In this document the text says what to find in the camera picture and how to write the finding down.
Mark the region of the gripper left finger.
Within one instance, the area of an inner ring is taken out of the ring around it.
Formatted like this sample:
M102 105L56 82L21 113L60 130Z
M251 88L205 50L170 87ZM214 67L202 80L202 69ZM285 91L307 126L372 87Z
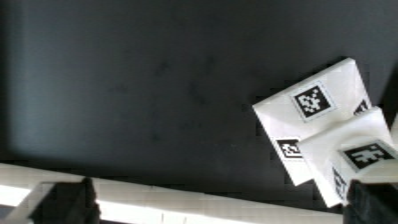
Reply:
M56 182L28 214L33 224L99 224L92 179Z

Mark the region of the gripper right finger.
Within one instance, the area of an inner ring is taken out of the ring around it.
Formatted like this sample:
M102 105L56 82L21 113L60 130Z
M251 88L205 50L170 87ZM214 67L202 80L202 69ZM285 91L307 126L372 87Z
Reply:
M351 181L342 224L398 224L398 182Z

